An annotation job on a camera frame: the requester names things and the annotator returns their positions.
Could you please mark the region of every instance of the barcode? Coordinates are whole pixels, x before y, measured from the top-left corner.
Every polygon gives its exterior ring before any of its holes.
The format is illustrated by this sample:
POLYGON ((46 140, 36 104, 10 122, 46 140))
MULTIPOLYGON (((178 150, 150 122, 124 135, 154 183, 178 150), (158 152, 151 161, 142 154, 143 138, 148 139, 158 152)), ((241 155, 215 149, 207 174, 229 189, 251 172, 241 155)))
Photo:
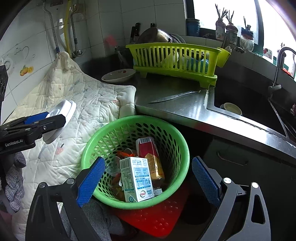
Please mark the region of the barcode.
POLYGON ((145 138, 139 139, 140 144, 150 142, 150 141, 151 141, 151 137, 145 137, 145 138))
POLYGON ((129 160, 130 160, 130 159, 123 159, 123 160, 120 160, 120 169, 130 167, 130 166, 131 166, 131 163, 130 163, 129 160))

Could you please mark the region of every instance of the metal pot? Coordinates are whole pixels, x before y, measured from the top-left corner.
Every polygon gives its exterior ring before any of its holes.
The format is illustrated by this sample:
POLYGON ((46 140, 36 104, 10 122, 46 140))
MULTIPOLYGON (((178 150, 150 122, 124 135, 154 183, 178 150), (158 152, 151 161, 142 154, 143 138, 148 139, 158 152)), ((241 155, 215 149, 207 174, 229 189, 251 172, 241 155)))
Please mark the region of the metal pot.
POLYGON ((170 34, 158 29, 151 27, 146 29, 139 37, 138 44, 144 43, 172 43, 173 37, 170 34))

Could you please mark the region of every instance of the fruit sticker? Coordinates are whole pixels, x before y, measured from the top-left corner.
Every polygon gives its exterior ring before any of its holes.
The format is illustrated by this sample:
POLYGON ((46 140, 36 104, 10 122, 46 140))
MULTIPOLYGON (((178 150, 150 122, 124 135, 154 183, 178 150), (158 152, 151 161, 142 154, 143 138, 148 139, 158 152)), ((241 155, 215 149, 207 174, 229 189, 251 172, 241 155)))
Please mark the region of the fruit sticker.
POLYGON ((24 65, 24 67, 22 68, 22 70, 20 71, 20 76, 24 76, 26 73, 32 73, 34 70, 34 67, 31 66, 31 67, 26 67, 24 65))

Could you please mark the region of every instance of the blue gripper pad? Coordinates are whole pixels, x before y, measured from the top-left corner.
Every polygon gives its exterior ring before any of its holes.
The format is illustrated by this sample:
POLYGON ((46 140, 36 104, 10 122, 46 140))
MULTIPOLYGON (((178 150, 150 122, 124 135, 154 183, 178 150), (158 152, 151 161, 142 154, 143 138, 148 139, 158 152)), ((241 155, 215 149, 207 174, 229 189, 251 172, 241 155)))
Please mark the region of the blue gripper pad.
POLYGON ((24 121, 24 124, 27 125, 27 124, 31 124, 31 123, 33 123, 35 121, 43 120, 43 119, 45 119, 45 117, 47 115, 48 115, 47 111, 36 114, 36 115, 31 115, 24 121))
POLYGON ((196 157, 194 157, 192 160, 192 171, 198 180, 198 183, 201 186, 207 200, 215 207, 218 207, 221 203, 219 188, 204 165, 196 157))
POLYGON ((105 171, 105 160, 100 157, 96 164, 90 169, 80 186, 78 187, 78 195, 76 201, 79 207, 88 203, 92 194, 105 171))

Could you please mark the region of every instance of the quilted blanket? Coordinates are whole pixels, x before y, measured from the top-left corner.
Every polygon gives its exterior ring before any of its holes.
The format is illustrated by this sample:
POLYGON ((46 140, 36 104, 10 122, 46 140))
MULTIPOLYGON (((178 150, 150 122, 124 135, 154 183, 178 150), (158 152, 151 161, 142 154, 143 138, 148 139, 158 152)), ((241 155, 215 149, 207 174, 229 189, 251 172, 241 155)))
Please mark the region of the quilted blanket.
POLYGON ((54 142, 47 145, 39 139, 36 147, 23 151, 27 161, 23 169, 25 197, 12 218, 12 229, 19 240, 25 240, 27 217, 38 184, 56 185, 76 177, 91 136, 107 123, 135 114, 135 92, 133 86, 105 84, 84 74, 62 52, 43 81, 14 110, 7 121, 47 111, 63 99, 77 104, 72 119, 54 142))

